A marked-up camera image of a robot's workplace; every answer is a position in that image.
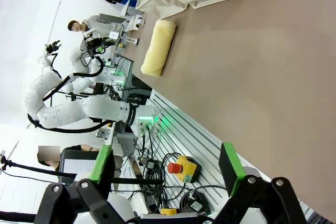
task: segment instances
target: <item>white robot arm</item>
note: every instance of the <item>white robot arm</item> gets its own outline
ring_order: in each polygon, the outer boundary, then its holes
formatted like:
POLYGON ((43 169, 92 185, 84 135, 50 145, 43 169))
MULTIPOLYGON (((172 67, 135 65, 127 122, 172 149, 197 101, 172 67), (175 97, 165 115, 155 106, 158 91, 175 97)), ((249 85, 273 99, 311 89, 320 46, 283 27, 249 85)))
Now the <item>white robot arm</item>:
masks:
POLYGON ((146 132, 145 125, 151 127, 154 123, 155 111, 153 106, 140 105, 134 106, 125 102, 109 100, 102 97, 91 96, 81 100, 67 102, 61 105, 46 107, 44 101, 46 94, 53 89, 60 89, 60 85, 68 84, 77 77, 90 79, 92 82, 111 82, 111 74, 97 74, 103 66, 98 68, 97 62, 100 58, 92 60, 91 68, 85 67, 77 57, 72 61, 73 67, 81 74, 73 73, 64 80, 57 73, 49 70, 39 76, 29 92, 25 96, 25 107, 28 114, 38 121, 44 128, 52 129, 66 124, 77 122, 85 118, 98 118, 112 121, 122 121, 131 126, 136 136, 143 136, 146 132))

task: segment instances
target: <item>bolt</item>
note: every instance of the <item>bolt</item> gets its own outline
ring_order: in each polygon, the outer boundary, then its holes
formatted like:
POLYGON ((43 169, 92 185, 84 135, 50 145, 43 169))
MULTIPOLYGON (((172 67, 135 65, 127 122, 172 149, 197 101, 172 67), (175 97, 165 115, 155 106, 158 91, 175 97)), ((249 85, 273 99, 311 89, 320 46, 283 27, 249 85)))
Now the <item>bolt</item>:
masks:
POLYGON ((247 180, 250 184, 253 184, 253 183, 255 183, 256 182, 256 179, 255 178, 253 178, 253 177, 251 177, 251 178, 248 178, 248 180, 247 180))
POLYGON ((87 182, 83 182, 82 184, 80 184, 80 186, 82 187, 82 188, 87 188, 88 187, 88 183, 87 182))
POLYGON ((277 186, 282 186, 284 184, 284 182, 281 179, 279 179, 279 180, 277 180, 276 184, 277 184, 277 186))

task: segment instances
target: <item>table surface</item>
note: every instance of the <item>table surface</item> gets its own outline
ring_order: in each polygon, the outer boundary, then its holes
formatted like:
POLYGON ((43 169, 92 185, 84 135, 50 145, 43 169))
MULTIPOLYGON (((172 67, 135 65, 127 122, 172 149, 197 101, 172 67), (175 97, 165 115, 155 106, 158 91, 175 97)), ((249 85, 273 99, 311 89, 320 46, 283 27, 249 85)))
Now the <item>table surface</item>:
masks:
POLYGON ((133 74, 336 221, 336 2, 229 0, 177 23, 161 77, 140 72, 157 17, 131 37, 133 74))

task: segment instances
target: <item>white wall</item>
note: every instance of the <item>white wall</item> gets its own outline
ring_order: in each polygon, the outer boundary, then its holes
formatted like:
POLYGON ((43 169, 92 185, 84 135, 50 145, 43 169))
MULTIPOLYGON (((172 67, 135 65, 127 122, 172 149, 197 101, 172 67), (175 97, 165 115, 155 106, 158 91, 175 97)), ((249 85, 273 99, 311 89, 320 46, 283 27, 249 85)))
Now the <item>white wall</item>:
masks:
MULTIPOLYGON (((103 143, 95 133, 62 134, 35 129, 29 125, 23 107, 23 95, 31 82, 41 73, 36 62, 44 44, 61 40, 62 47, 54 67, 65 77, 71 72, 67 56, 78 46, 81 35, 67 30, 72 19, 82 21, 91 16, 117 14, 121 5, 111 5, 104 0, 0 0, 0 151, 9 149, 6 141, 19 144, 11 159, 13 162, 43 167, 37 162, 39 145, 60 145, 65 148, 77 144, 100 147, 103 143)), ((62 95, 53 99, 54 105, 64 102, 62 95)), ((69 125, 67 128, 92 126, 90 120, 69 125)), ((54 176, 42 175, 23 169, 9 168, 15 175, 31 176, 56 181, 54 176)), ((0 210, 36 213, 43 192, 48 183, 31 179, 11 178, 0 174, 0 210)))

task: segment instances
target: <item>rolled towel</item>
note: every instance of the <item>rolled towel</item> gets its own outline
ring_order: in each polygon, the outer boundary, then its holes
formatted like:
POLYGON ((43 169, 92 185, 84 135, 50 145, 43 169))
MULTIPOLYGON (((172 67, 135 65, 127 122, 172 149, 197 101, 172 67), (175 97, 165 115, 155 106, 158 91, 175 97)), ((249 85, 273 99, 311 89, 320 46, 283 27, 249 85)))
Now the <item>rolled towel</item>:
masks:
POLYGON ((156 21, 151 44, 141 66, 142 73, 150 76, 161 75, 175 30, 176 24, 172 21, 156 21))

